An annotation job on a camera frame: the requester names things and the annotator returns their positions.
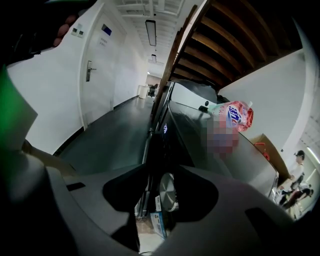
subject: pink packaging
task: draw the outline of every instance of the pink packaging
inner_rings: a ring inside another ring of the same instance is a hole
[[[236,127],[239,132],[250,128],[254,118],[254,111],[243,101],[212,105],[208,111],[226,121],[226,126]]]

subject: door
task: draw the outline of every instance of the door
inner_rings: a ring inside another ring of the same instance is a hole
[[[84,128],[113,110],[116,69],[125,32],[102,12],[88,40],[80,78]]]

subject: cardboard box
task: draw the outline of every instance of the cardboard box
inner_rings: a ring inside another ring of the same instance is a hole
[[[268,137],[264,134],[255,137],[250,140],[252,144],[255,143],[265,143],[264,145],[256,145],[255,147],[261,152],[261,153],[268,153],[270,156],[270,164],[274,167],[274,169],[279,173],[279,180],[278,180],[278,186],[280,186],[282,183],[284,183],[287,179],[289,179],[290,175],[288,172],[288,168],[284,162],[284,160],[281,158],[278,150],[276,147],[272,144],[272,142],[268,139]]]

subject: dark floor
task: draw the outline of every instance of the dark floor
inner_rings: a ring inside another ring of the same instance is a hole
[[[154,99],[134,98],[117,107],[78,136],[60,157],[79,175],[142,163]]]

